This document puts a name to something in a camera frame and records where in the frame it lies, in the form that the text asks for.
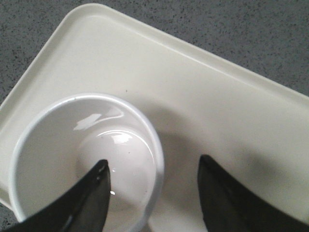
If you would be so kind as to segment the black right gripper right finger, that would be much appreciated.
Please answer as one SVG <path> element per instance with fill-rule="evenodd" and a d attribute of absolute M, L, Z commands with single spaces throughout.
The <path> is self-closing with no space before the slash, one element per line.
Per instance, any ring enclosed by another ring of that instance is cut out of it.
<path fill-rule="evenodd" d="M 197 184 L 209 232 L 307 232 L 305 224 L 276 209 L 231 176 L 211 156 L 199 160 Z"/>

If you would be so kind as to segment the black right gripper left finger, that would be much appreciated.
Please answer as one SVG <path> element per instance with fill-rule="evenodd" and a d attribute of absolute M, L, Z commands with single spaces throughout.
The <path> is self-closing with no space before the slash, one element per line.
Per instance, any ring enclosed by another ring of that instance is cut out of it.
<path fill-rule="evenodd" d="M 101 232 L 110 201 L 108 161 L 99 160 L 72 188 L 7 232 Z"/>

